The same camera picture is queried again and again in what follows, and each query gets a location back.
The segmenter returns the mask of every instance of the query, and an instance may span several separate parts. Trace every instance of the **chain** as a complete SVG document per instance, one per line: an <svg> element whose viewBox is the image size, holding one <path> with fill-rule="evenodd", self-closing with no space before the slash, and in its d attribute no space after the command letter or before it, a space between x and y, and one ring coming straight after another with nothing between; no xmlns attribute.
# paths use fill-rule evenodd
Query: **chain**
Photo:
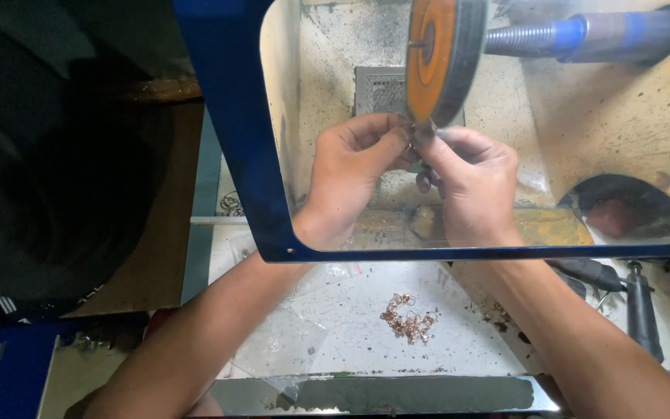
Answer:
<svg viewBox="0 0 670 419"><path fill-rule="evenodd" d="M410 294L395 294L392 300L386 305L386 310L381 314L380 318L386 320L386 323L395 330L399 335L407 336L407 343L414 344L416 338L420 336L423 342L428 342L428 328L431 324L438 320L435 312L426 312L421 317L413 310L405 314L405 320L401 315L397 314L397 308L402 304L412 306L415 304L415 297Z"/></svg>
<svg viewBox="0 0 670 419"><path fill-rule="evenodd" d="M221 215L225 217L243 217L244 208L242 208L242 203L238 197L231 197L229 195L236 194L237 191L231 191L230 193L224 195L219 202L221 210L223 211Z"/></svg>

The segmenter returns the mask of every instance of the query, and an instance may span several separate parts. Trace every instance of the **dust collection hood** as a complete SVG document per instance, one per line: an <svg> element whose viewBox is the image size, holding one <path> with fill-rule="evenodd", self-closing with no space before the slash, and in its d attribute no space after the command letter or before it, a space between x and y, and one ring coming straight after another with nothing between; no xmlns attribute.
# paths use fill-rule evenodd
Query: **dust collection hood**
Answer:
<svg viewBox="0 0 670 419"><path fill-rule="evenodd" d="M670 4L175 6L265 260L670 256ZM410 72L431 61L440 94L409 98ZM515 148L515 220L529 247L449 248L441 199L418 192L414 171L382 176L350 250L303 245L290 216L306 199L315 138L367 112L466 125Z"/></svg>

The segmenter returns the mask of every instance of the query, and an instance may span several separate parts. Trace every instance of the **left hand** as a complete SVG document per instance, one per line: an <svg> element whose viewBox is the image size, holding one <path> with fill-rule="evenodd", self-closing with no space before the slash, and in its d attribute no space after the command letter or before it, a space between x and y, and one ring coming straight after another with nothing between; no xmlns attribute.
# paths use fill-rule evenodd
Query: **left hand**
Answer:
<svg viewBox="0 0 670 419"><path fill-rule="evenodd" d="M303 243L322 250L340 246L353 232L379 176L406 170L420 159L416 151L406 151L407 124L395 113L367 113L319 134L309 195L293 220Z"/></svg>

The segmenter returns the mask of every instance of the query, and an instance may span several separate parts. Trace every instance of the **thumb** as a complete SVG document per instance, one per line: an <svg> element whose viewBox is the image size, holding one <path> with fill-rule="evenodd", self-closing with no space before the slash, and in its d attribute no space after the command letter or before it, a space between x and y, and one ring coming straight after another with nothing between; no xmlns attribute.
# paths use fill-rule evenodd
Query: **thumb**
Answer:
<svg viewBox="0 0 670 419"><path fill-rule="evenodd" d="M471 166L436 136L414 143L423 160L444 179L456 178L462 170Z"/></svg>
<svg viewBox="0 0 670 419"><path fill-rule="evenodd" d="M394 128L384 134L376 144L359 154L361 154L361 161L366 165L366 172L371 176L379 177L406 148L405 134L402 129Z"/></svg>

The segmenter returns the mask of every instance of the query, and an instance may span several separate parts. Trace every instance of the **buffing wheel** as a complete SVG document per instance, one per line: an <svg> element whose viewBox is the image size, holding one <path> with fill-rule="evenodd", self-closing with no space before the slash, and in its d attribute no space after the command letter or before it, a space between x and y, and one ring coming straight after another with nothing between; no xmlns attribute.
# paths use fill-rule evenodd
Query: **buffing wheel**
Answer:
<svg viewBox="0 0 670 419"><path fill-rule="evenodd" d="M449 125L469 93L485 42L487 0L414 0L407 107L415 122Z"/></svg>

